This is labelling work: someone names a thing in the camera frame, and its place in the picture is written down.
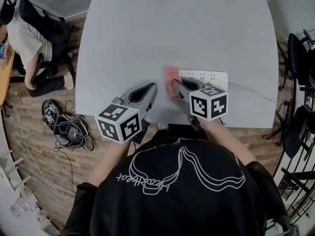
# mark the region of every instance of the wooden desk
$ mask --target wooden desk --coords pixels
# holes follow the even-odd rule
[[[3,60],[0,59],[0,106],[4,104],[4,100],[6,97],[6,93],[9,88],[9,82],[11,77],[12,65],[14,60],[15,51],[12,50],[12,56],[8,62],[8,64],[2,70],[2,62]]]

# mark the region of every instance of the table leg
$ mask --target table leg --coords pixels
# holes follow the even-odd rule
[[[7,118],[9,118],[10,116],[6,113],[6,109],[5,109],[6,106],[7,106],[9,109],[12,109],[12,106],[10,106],[10,105],[8,104],[8,102],[5,100],[5,101],[4,101],[4,104],[3,104],[3,111],[4,111],[5,116],[6,116]]]

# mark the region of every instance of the white table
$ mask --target white table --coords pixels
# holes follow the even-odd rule
[[[266,0],[92,0],[81,39],[76,112],[98,115],[116,96],[156,82],[146,120],[188,124],[168,99],[164,68],[224,71],[230,127],[272,127],[278,52]]]

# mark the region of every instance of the black and white cube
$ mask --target black and white cube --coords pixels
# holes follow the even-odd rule
[[[95,119],[101,136],[120,144],[142,130],[140,110],[119,104],[111,103]]]
[[[227,114],[228,92],[219,87],[203,88],[189,93],[190,114],[214,120]]]

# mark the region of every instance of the hand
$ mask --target hand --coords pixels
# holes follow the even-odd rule
[[[10,44],[6,43],[5,46],[4,46],[4,56],[7,58],[10,56],[11,54],[11,46]]]
[[[29,90],[35,90],[35,89],[36,89],[36,86],[33,85],[33,84],[31,84],[31,83],[25,82],[25,85],[26,85],[26,87],[27,87]]]

